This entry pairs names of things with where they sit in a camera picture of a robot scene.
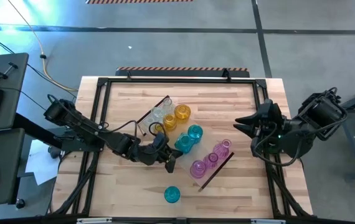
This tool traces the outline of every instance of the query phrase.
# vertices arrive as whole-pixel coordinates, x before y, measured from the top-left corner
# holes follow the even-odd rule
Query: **yellow cable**
[[[18,11],[18,9],[13,5],[13,3],[11,3],[10,0],[8,0],[9,3],[11,4],[11,6],[17,11],[17,13],[21,16],[21,18],[26,22],[26,24],[29,26],[29,28],[31,29],[31,31],[34,33],[36,39],[38,40],[38,43],[39,43],[39,47],[40,47],[40,54],[41,55],[45,55],[45,52],[43,51],[43,46],[42,46],[42,43],[40,42],[39,40],[39,37],[36,35],[35,31],[33,30],[33,28],[31,27],[31,25],[29,25],[28,21],[26,21],[26,19],[24,18],[24,16],[22,16],[22,14]],[[51,81],[52,83],[54,83],[55,85],[57,85],[58,87],[64,89],[64,90],[67,90],[67,91],[78,91],[77,89],[74,89],[74,88],[70,88],[70,87],[67,87],[61,83],[58,83],[56,82],[48,73],[47,73],[47,69],[46,69],[46,64],[45,64],[45,59],[44,58],[41,58],[42,59],[42,65],[43,65],[43,71],[46,75],[46,77],[49,79],[49,81]]]

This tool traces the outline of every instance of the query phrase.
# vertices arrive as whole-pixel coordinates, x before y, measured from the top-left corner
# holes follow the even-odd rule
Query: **warning stripe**
[[[156,70],[156,71],[222,71],[221,67],[119,67],[116,70]],[[248,71],[247,68],[226,68],[229,71]]]
[[[193,0],[86,0],[86,4],[118,4],[118,3],[153,3],[153,2],[192,2]]]

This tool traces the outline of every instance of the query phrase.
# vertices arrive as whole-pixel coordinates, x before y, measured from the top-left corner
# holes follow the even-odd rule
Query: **concrete floor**
[[[255,29],[251,0],[194,0],[190,3],[86,5],[78,0],[13,1],[32,25],[72,27],[162,27]],[[264,29],[355,29],[355,0],[258,0]],[[0,24],[24,24],[7,1],[0,0]],[[83,75],[113,75],[122,66],[247,67],[265,77],[257,34],[38,32],[49,57],[48,71],[77,88]],[[7,27],[0,41],[27,52],[41,70],[40,49],[30,32]],[[343,101],[355,95],[355,35],[265,35],[272,75],[283,78],[291,115],[314,92],[338,87]],[[0,54],[6,52],[0,48]],[[70,98],[27,69],[23,89],[43,106],[46,94]],[[45,128],[43,111],[24,96],[18,112]],[[355,161],[343,131],[327,142],[315,141],[303,158],[315,215],[355,221],[355,182],[344,175]],[[27,207],[0,205],[0,218],[44,214],[51,182],[37,187],[27,177],[21,197]]]

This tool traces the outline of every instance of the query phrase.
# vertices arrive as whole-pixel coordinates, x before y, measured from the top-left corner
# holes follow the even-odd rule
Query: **butcher block tabletop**
[[[77,110],[88,118],[92,112],[98,78],[82,77],[77,95]],[[278,103],[282,113],[290,118],[283,80],[268,78],[266,83],[269,98]],[[104,92],[100,95],[96,122],[100,119]],[[259,93],[262,103],[263,95],[261,91]],[[117,128],[132,119],[140,119],[166,95],[171,97],[175,105],[190,106],[191,119],[211,132],[215,139],[230,139],[233,157],[199,192],[199,186],[179,165],[172,174],[168,174],[164,164],[156,162],[153,166],[146,166],[127,161],[105,148],[98,161],[90,216],[273,218],[265,163],[252,157],[251,139],[233,128],[235,118],[256,111],[252,86],[223,83],[112,83],[105,120],[109,124],[108,129]],[[134,125],[130,124],[120,132],[133,134],[133,130]],[[143,136],[138,132],[138,137],[143,144],[151,142],[150,134]],[[73,152],[61,164],[53,192],[54,210],[62,205],[76,186],[82,156],[82,152]],[[290,159],[282,155],[282,162]],[[284,167],[283,173],[288,190],[306,212],[312,213],[300,161]],[[164,199],[164,191],[169,186],[176,186],[180,190],[181,197],[176,203],[168,203]],[[80,210],[86,191],[87,188],[82,191]],[[281,194],[278,190],[276,192],[279,209],[283,211]]]

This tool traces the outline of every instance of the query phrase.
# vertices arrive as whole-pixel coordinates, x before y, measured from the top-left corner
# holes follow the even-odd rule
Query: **white paper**
[[[48,148],[48,145],[39,140],[31,143],[26,172],[34,173],[37,185],[57,177],[60,158],[53,159],[47,152]]]

